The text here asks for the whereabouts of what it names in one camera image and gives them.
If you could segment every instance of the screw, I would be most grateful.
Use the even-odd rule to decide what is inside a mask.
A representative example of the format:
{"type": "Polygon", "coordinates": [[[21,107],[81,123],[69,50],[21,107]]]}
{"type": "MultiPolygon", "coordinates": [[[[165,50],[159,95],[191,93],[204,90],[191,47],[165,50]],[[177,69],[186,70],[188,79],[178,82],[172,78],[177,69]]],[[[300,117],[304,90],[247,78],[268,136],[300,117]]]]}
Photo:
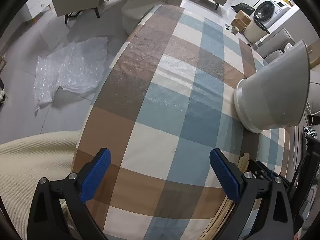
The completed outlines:
{"type": "Polygon", "coordinates": [[[244,174],[244,177],[246,177],[247,179],[251,179],[252,178],[252,173],[251,172],[245,172],[244,174]]]}
{"type": "Polygon", "coordinates": [[[39,179],[40,184],[44,184],[47,181],[47,178],[41,178],[39,179]]]}
{"type": "Polygon", "coordinates": [[[75,179],[76,177],[77,177],[77,174],[75,172],[70,173],[68,176],[69,179],[75,179]]]}
{"type": "Polygon", "coordinates": [[[281,179],[279,177],[275,177],[275,182],[276,183],[281,183],[281,179]]]}

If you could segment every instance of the ribbed cream fabric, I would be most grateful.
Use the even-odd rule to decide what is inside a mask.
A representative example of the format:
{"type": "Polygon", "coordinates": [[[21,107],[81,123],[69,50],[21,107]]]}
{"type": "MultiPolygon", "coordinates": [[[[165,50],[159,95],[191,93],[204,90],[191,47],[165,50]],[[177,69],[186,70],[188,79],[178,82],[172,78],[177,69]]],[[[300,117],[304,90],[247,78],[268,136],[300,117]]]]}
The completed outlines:
{"type": "Polygon", "coordinates": [[[79,134],[53,132],[0,145],[0,195],[23,240],[39,179],[64,179],[70,173],[79,134]]]}

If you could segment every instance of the washing machine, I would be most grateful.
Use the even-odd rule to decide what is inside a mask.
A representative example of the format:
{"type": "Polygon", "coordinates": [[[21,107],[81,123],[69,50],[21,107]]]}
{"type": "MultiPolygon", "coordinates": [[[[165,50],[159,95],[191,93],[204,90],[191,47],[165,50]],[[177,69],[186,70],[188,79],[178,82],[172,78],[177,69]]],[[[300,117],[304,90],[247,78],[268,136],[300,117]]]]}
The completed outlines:
{"type": "Polygon", "coordinates": [[[291,7],[282,0],[259,0],[253,8],[252,16],[258,17],[266,28],[270,28],[291,7]]]}

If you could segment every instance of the plaid tablecloth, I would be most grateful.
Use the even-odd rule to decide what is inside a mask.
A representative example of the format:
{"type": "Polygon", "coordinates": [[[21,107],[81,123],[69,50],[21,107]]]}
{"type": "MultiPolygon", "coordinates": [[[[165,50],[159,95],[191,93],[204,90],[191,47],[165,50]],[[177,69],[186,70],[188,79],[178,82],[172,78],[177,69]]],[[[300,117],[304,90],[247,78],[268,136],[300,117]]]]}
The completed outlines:
{"type": "Polygon", "coordinates": [[[285,175],[289,133],[253,134],[238,119],[237,83],[265,65],[211,20],[155,6],[117,54],[92,101],[73,171],[100,150],[111,165],[86,203],[109,239],[197,240],[225,197],[209,164],[218,147],[285,175]]]}

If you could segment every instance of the round stool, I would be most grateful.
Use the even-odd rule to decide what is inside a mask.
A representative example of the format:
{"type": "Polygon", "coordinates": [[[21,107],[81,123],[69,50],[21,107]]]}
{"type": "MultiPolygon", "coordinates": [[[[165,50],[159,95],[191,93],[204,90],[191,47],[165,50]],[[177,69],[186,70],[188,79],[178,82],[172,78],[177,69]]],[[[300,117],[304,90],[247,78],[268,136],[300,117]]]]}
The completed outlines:
{"type": "Polygon", "coordinates": [[[141,19],[157,4],[164,4],[157,0],[128,0],[122,7],[122,25],[130,35],[141,19]]]}

